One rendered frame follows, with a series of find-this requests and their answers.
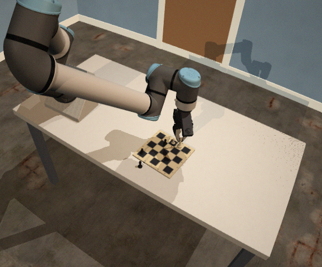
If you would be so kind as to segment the black and cream chessboard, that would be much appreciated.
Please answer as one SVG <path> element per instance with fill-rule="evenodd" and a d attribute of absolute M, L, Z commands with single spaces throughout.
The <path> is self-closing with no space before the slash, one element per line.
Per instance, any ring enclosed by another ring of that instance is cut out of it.
<path fill-rule="evenodd" d="M 163 144 L 167 139 L 166 145 Z M 175 172 L 190 157 L 195 149 L 181 142 L 182 147 L 178 148 L 179 142 L 174 137 L 158 130 L 145 144 L 133 153 L 137 159 L 149 165 L 167 178 L 171 178 Z M 140 154 L 143 148 L 144 154 Z"/>

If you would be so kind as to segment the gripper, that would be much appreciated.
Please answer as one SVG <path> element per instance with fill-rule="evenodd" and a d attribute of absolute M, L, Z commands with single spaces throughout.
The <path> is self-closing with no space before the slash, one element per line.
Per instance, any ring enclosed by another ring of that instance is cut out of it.
<path fill-rule="evenodd" d="M 189 113 L 191 111 L 182 111 L 180 109 L 174 109 L 173 111 L 173 120 L 174 120 L 174 125 L 173 125 L 173 132 L 174 132 L 174 135 L 177 139 L 177 141 L 179 142 L 180 141 L 180 136 L 179 134 L 181 133 L 181 123 L 180 123 L 180 112 L 182 113 Z M 182 141 L 183 142 L 184 140 L 186 139 L 186 137 L 182 137 Z"/>

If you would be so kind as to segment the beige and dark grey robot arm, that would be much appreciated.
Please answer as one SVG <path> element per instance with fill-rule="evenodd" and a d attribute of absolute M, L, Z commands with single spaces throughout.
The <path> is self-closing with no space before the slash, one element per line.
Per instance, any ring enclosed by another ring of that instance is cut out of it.
<path fill-rule="evenodd" d="M 134 112 L 150 121 L 158 121 L 168 90 L 177 92 L 174 100 L 178 109 L 195 109 L 201 84 L 201 75 L 195 69 L 178 70 L 154 63 L 147 71 L 148 85 L 142 93 L 65 66 L 74 32 L 58 23 L 61 3 L 16 2 L 3 52 L 10 71 L 27 91 L 60 103 L 81 98 Z"/>

